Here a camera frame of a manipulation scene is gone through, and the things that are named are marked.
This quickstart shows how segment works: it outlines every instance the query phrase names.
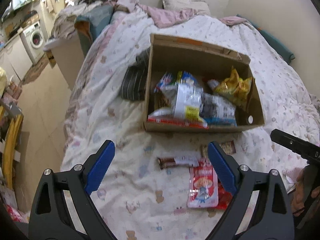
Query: pink blanket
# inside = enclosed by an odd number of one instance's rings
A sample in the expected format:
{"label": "pink blanket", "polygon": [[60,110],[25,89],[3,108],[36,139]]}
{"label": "pink blanket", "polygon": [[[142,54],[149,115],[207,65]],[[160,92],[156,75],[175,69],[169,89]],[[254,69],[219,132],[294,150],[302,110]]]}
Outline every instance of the pink blanket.
{"label": "pink blanket", "polygon": [[247,20],[244,19],[244,18],[240,18],[238,16],[228,16],[228,17],[224,17],[222,19],[219,19],[219,21],[221,21],[225,25],[233,26],[233,25],[236,25],[236,24],[244,23]]}
{"label": "pink blanket", "polygon": [[183,9],[181,11],[168,11],[146,5],[139,5],[155,22],[158,28],[167,28],[175,24],[186,22],[196,14],[194,9]]}

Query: tiled floor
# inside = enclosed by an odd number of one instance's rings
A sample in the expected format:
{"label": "tiled floor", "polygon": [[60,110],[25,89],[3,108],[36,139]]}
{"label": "tiled floor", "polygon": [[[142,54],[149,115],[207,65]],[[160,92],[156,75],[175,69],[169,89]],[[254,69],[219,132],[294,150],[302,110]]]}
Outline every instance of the tiled floor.
{"label": "tiled floor", "polygon": [[14,191],[19,210],[27,212],[42,172],[47,168],[60,170],[65,143],[63,122],[71,91],[57,65],[47,65],[22,89],[18,102],[24,115],[22,143],[17,148],[21,161],[15,166]]}

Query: white cabinet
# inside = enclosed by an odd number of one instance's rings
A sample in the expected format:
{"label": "white cabinet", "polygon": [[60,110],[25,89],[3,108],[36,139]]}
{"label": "white cabinet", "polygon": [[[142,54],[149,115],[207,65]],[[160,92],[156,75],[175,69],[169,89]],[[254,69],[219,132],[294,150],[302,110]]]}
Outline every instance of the white cabinet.
{"label": "white cabinet", "polygon": [[32,62],[23,46],[20,36],[15,37],[6,46],[5,50],[13,69],[20,80],[22,80],[27,71],[32,67]]}
{"label": "white cabinet", "polygon": [[3,49],[0,52],[0,67],[2,67],[5,70],[8,80],[13,76],[13,81],[16,84],[19,84],[20,79],[18,78],[17,74],[15,73],[15,71],[11,65],[11,62],[8,58],[8,55],[5,52],[5,49]]}

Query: washing machine door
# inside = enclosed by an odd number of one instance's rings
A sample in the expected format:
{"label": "washing machine door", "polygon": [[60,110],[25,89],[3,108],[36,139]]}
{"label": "washing machine door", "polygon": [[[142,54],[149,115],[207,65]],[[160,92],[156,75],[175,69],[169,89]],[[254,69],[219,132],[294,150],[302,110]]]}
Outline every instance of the washing machine door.
{"label": "washing machine door", "polygon": [[34,49],[39,49],[43,44],[43,38],[40,30],[35,30],[30,36],[30,44]]}

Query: striped pillow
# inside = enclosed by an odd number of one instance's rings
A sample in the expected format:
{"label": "striped pillow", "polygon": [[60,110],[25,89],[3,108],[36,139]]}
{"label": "striped pillow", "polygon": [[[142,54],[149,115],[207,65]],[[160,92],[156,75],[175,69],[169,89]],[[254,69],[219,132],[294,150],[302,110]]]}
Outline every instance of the striped pillow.
{"label": "striped pillow", "polygon": [[150,48],[136,57],[136,63],[128,67],[121,85],[121,97],[131,101],[144,100]]}

